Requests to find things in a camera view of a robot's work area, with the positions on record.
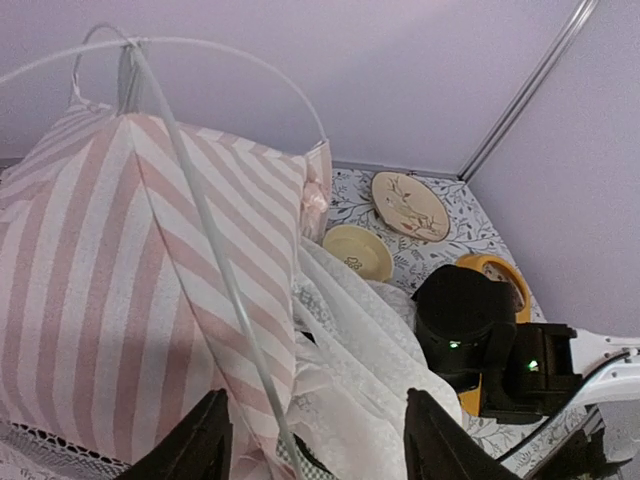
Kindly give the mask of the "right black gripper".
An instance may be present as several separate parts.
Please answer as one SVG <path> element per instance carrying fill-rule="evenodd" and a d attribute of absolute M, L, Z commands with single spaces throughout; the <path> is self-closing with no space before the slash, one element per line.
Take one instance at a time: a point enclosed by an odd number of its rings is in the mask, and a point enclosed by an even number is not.
<path fill-rule="evenodd" d="M 499 423 L 531 424 L 556 414 L 582 385 L 565 324 L 518 323 L 514 289 L 478 271 L 444 265 L 413 294 L 415 335 L 430 369 L 464 410 Z"/>

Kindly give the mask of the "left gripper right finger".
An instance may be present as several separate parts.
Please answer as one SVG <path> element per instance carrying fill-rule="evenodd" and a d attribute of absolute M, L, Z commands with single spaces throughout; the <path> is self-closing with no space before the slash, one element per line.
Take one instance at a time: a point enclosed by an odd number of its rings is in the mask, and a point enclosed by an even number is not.
<path fill-rule="evenodd" d="M 404 450 L 409 480 L 505 480 L 518 476 L 485 453 L 424 390 L 410 389 Z"/>

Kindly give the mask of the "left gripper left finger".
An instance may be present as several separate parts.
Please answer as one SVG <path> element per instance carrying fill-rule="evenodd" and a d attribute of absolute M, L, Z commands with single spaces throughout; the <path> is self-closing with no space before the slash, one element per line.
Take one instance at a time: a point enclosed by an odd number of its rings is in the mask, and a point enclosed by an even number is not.
<path fill-rule="evenodd" d="M 232 438 L 227 393 L 211 390 L 117 480 L 228 480 Z"/>

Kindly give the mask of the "pink striped pet tent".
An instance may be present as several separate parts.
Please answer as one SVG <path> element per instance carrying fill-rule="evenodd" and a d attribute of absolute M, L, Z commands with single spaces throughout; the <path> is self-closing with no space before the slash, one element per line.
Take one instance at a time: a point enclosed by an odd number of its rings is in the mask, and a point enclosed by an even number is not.
<path fill-rule="evenodd" d="M 410 389 L 460 426 L 404 318 L 319 244 L 331 155 L 177 123 L 290 432 L 341 479 L 403 479 Z M 226 391 L 234 479 L 285 443 L 161 116 L 70 93 L 1 177 L 1 459 L 106 479 Z"/>

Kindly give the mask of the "green checkered cushion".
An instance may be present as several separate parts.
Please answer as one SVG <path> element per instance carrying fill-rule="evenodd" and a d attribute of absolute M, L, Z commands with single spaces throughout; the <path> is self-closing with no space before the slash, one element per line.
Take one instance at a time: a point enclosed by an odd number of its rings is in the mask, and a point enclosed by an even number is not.
<path fill-rule="evenodd" d="M 301 471 L 308 480 L 336 480 L 336 477 L 320 462 L 297 435 L 293 436 Z"/>

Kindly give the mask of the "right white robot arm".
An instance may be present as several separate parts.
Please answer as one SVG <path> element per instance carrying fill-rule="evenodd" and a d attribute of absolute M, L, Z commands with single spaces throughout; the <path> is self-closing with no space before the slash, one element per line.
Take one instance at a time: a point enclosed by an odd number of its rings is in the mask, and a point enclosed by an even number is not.
<path fill-rule="evenodd" d="M 570 407 L 639 397 L 639 341 L 521 320 L 517 288 L 458 265 L 412 296 L 428 365 L 472 416 L 536 428 L 492 458 L 434 395 L 408 392 L 404 450 L 411 479 L 513 479 L 505 463 Z"/>

